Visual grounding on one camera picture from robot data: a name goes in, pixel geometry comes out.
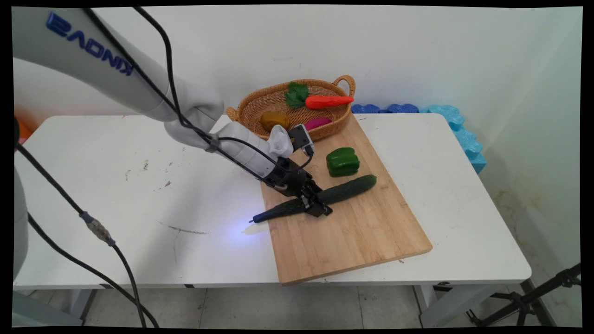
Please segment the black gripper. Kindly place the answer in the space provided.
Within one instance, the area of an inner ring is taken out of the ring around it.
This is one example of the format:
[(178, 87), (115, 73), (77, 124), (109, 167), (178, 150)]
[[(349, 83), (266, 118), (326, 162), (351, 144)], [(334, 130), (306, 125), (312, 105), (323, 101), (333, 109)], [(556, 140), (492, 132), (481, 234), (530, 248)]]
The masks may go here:
[(303, 211), (311, 216), (329, 216), (333, 213), (333, 209), (317, 195), (322, 192), (322, 189), (310, 173), (289, 158), (278, 158), (277, 163), (281, 167), (274, 167), (265, 177), (265, 183), (268, 186), (287, 197), (300, 198)]

